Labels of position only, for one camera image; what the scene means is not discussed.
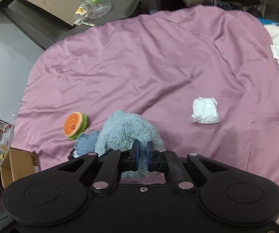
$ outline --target plastic bag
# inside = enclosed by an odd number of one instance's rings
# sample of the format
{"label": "plastic bag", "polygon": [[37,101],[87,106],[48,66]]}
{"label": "plastic bag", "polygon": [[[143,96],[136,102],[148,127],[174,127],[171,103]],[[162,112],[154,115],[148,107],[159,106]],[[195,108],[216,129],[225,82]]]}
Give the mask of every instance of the plastic bag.
{"label": "plastic bag", "polygon": [[18,112],[12,112],[11,116],[16,120],[18,118]]}
{"label": "plastic bag", "polygon": [[214,98],[198,97],[193,100],[192,109],[191,121],[193,123],[214,124],[219,122],[217,101]]}
{"label": "plastic bag", "polygon": [[0,141],[0,150],[2,152],[7,151],[11,147],[11,142],[13,139],[13,130],[14,126],[11,125],[11,127],[5,133],[3,133],[2,140]]}

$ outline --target wall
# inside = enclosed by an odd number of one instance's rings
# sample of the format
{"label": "wall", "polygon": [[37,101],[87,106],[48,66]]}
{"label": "wall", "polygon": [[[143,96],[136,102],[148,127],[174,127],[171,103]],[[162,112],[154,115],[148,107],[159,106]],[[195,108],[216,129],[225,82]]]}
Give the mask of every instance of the wall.
{"label": "wall", "polygon": [[14,123],[30,70],[43,50],[0,12],[0,119]]}

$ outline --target blue plush toy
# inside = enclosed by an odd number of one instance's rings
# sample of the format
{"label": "blue plush toy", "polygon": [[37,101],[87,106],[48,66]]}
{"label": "blue plush toy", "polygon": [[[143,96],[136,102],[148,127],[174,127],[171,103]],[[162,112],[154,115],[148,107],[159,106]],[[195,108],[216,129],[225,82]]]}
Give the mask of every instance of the blue plush toy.
{"label": "blue plush toy", "polygon": [[139,170],[124,172],[121,177],[137,180],[149,174],[146,165],[147,143],[152,141],[155,149],[164,148],[158,131],[140,115],[121,110],[110,115],[98,136],[95,152],[101,156],[109,149],[128,150],[135,139],[140,142]]}

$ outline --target blue fabric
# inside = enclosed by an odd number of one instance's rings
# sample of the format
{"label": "blue fabric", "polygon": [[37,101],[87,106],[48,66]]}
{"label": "blue fabric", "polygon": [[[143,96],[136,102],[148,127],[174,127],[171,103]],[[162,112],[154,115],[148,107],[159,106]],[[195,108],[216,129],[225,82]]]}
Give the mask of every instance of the blue fabric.
{"label": "blue fabric", "polygon": [[258,19],[263,25],[272,24],[272,25],[277,25],[277,26],[279,26],[279,23],[274,22],[274,21],[269,20],[269,19],[264,19],[264,18],[259,18],[259,17],[257,17],[257,19]]}
{"label": "blue fabric", "polygon": [[73,157],[78,158],[89,152],[94,152],[95,143],[98,140],[99,134],[99,131],[92,131],[88,135],[85,133],[81,133],[74,145]]}
{"label": "blue fabric", "polygon": [[121,110],[110,115],[99,134],[95,152],[101,156],[109,149],[128,150],[131,149],[135,139],[140,142],[139,170],[124,172],[121,177],[131,180],[139,179],[149,174],[146,164],[147,143],[152,141],[155,149],[164,148],[159,132],[140,115]]}

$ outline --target metal screw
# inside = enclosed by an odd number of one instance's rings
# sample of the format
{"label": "metal screw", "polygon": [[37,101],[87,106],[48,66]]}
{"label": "metal screw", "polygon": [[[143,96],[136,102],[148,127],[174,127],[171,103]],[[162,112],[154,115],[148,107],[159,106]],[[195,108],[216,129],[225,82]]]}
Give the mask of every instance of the metal screw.
{"label": "metal screw", "polygon": [[180,189],[191,189],[193,188],[193,184],[189,181],[183,181],[178,184]]}
{"label": "metal screw", "polygon": [[98,181],[93,184],[93,187],[98,190],[105,189],[108,187],[108,183],[105,181]]}
{"label": "metal screw", "polygon": [[141,192],[147,192],[148,191],[148,188],[147,187],[140,187],[139,189]]}

